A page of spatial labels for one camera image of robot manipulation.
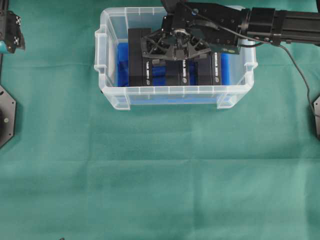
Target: green cloth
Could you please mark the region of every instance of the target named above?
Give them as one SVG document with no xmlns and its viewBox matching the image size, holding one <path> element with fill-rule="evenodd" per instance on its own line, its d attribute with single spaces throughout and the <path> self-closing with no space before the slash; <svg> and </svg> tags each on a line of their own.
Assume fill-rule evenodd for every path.
<svg viewBox="0 0 320 240">
<path fill-rule="evenodd" d="M 219 0 L 316 12 L 315 0 Z M 257 49 L 253 89 L 214 105 L 113 109 L 94 70 L 105 8 L 160 0 L 11 0 L 26 51 L 5 55 L 17 100 L 0 150 L 0 238 L 8 240 L 316 240 L 320 142 L 286 53 Z M 292 44 L 312 98 L 320 48 Z"/>
</svg>

